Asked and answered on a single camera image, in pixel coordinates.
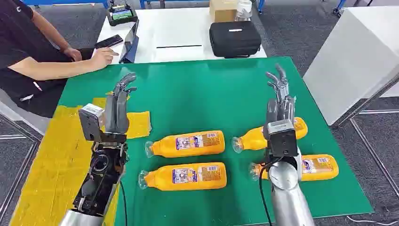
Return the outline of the person's right hand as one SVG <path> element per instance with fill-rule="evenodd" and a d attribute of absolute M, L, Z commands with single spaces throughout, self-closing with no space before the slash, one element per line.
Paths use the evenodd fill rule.
<path fill-rule="evenodd" d="M 111 48 L 98 48 L 89 60 L 90 71 L 97 71 L 111 64 L 114 57 L 119 56 L 117 52 Z"/>

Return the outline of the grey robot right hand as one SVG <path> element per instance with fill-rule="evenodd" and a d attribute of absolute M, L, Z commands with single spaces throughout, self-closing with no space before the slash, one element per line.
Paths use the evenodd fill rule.
<path fill-rule="evenodd" d="M 272 81 L 267 84 L 273 88 L 276 97 L 270 98 L 267 103 L 266 124 L 280 120 L 290 120 L 294 124 L 295 117 L 295 101 L 296 97 L 292 97 L 289 93 L 289 83 L 285 70 L 275 64 L 279 77 L 271 72 L 266 72 L 266 76 Z"/>

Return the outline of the person's left hand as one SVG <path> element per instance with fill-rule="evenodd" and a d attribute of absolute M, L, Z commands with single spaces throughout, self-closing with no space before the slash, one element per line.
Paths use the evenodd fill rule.
<path fill-rule="evenodd" d="M 63 53 L 68 57 L 72 58 L 73 61 L 75 62 L 82 61 L 81 52 L 77 49 L 74 49 L 72 47 L 67 47 L 66 49 L 63 50 Z"/>

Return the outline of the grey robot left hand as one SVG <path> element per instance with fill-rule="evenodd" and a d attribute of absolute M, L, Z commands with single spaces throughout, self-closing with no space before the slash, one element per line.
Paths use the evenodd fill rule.
<path fill-rule="evenodd" d="M 108 94 L 105 107 L 105 132 L 125 134 L 129 128 L 127 117 L 128 94 L 137 87 L 127 88 L 136 79 L 135 73 L 126 74 Z"/>

